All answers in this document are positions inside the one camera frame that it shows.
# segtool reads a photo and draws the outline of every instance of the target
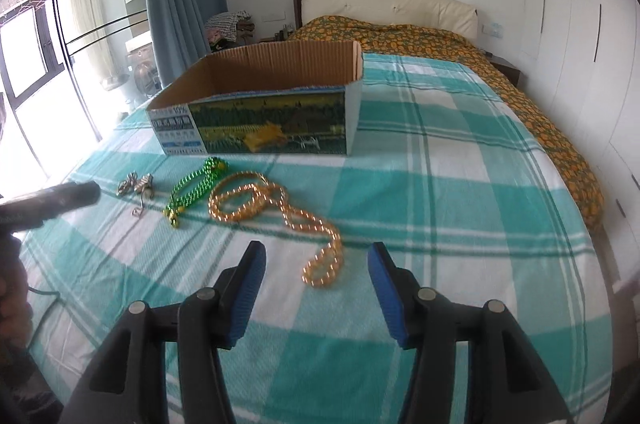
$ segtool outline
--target cream leather headboard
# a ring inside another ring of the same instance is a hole
[[[371,24],[413,24],[478,38],[476,8],[456,0],[302,0],[302,24],[318,16],[336,14]]]

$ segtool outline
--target green bead necklace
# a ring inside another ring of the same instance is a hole
[[[216,181],[220,180],[220,178],[225,175],[228,168],[228,164],[222,159],[219,159],[218,157],[207,157],[202,168],[182,178],[180,182],[174,186],[174,189],[171,190],[169,203],[166,205],[164,210],[162,210],[162,214],[169,218],[171,227],[178,227],[178,214],[184,213],[186,208],[191,206],[191,204],[203,198],[204,195],[209,194]],[[201,179],[193,189],[184,195],[178,196],[180,190],[182,190],[189,182],[200,176],[204,176],[204,178]]]

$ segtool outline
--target nightstand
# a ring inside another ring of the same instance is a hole
[[[506,59],[499,58],[498,56],[491,56],[491,58],[487,59],[491,65],[507,76],[507,79],[514,87],[518,88],[518,80],[520,79],[520,70],[518,68],[509,63]]]

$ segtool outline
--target gold bead necklace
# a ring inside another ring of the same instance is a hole
[[[250,179],[252,182],[242,184],[237,188],[223,191],[231,182]],[[251,194],[251,198],[236,211],[226,213],[222,204],[233,197]],[[329,237],[325,245],[302,269],[302,281],[311,287],[326,287],[334,282],[342,266],[342,239],[338,229],[309,211],[299,209],[289,204],[287,190],[269,181],[263,174],[252,171],[240,171],[222,179],[209,196],[209,214],[223,224],[232,224],[255,217],[268,206],[278,208],[282,213],[284,223],[294,231],[302,233],[324,233]],[[295,223],[294,217],[306,219],[309,223]]]

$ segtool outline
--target teal and white checkered sheet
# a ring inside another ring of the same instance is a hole
[[[58,290],[31,350],[67,400],[92,354],[134,300],[180,302],[235,265],[249,241],[267,269],[246,335],[221,351],[240,423],[394,423],[414,351],[389,337],[366,253],[383,241],[400,267],[450,300],[503,300],[542,356],[570,409],[599,423],[609,396],[612,341],[604,281],[590,236],[552,162],[502,100],[468,68],[421,58],[364,57],[353,155],[227,155],[286,186],[293,205],[340,229],[345,264],[325,290],[302,266],[322,245],[285,229],[277,211],[240,226],[213,223],[206,202],[180,229],[161,214],[168,192],[200,157],[166,157],[136,111],[70,175],[94,179],[100,202],[28,234],[31,284]],[[152,173],[156,197],[141,219],[114,190]],[[50,301],[33,296],[36,321]],[[451,421],[462,422],[466,344],[458,346]],[[174,346],[168,401],[180,422]]]

